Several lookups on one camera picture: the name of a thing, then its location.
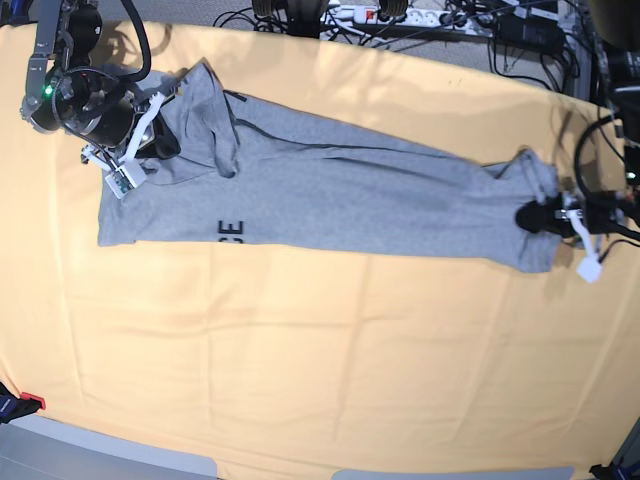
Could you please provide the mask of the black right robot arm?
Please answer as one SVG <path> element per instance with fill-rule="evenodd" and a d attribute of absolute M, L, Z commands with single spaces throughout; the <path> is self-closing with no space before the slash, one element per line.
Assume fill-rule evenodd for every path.
<path fill-rule="evenodd" d="M 91 64 L 91 51 L 103 22 L 95 1 L 46 1 L 37 21 L 34 52 L 29 58 L 22 118 L 35 130 L 59 129 L 86 142 L 91 155 L 114 170 L 127 149 L 134 159 L 170 159 L 180 153 L 177 138 L 152 101 L 136 92 L 151 72 L 151 48 L 141 17 L 131 1 L 122 3 L 142 54 L 142 66 L 131 73 L 112 73 Z"/>

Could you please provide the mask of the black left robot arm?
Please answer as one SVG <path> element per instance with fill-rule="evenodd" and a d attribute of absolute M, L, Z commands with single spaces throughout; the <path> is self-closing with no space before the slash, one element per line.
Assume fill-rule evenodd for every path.
<path fill-rule="evenodd" d="M 617 235 L 639 243 L 639 3 L 583 1 L 584 35 L 608 108 L 580 134 L 573 153 L 576 192 L 563 192 L 521 207 L 516 224 L 527 232 L 562 238 Z M 583 150 L 600 134 L 623 167 L 625 187 L 594 189 L 583 173 Z"/>

